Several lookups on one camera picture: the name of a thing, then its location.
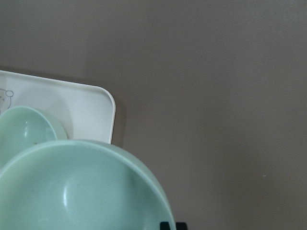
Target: small green bowl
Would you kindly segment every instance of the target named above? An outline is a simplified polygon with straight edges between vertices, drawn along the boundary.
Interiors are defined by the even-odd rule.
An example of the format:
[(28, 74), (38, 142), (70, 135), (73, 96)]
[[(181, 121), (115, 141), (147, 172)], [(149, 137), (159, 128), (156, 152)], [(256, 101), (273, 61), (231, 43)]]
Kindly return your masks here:
[(160, 230), (175, 223), (154, 175), (125, 150), (100, 142), (46, 142), (0, 173), (0, 226), (10, 230)]
[(67, 139), (61, 123), (50, 114), (17, 106), (0, 116), (0, 169), (19, 152), (51, 140)]

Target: bowl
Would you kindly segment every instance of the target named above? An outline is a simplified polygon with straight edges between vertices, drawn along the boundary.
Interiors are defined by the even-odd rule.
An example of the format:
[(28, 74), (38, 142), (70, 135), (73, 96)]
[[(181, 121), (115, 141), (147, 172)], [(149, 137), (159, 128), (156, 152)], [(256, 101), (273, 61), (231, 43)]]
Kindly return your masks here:
[(10, 230), (175, 230), (157, 179), (127, 151), (85, 140), (46, 142), (0, 173), (0, 226)]
[(0, 169), (16, 154), (51, 140), (67, 139), (61, 123), (50, 114), (17, 106), (0, 116)]

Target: mint green bowl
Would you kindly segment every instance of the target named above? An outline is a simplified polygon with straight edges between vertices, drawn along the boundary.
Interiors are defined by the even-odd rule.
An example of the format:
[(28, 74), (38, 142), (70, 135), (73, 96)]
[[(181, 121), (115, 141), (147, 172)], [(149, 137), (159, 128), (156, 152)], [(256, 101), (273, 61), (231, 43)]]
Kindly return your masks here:
[(100, 142), (46, 142), (0, 173), (0, 226), (10, 230), (159, 230), (175, 223), (154, 175)]
[(67, 139), (61, 123), (50, 114), (17, 106), (0, 116), (0, 169), (19, 152), (51, 140)]

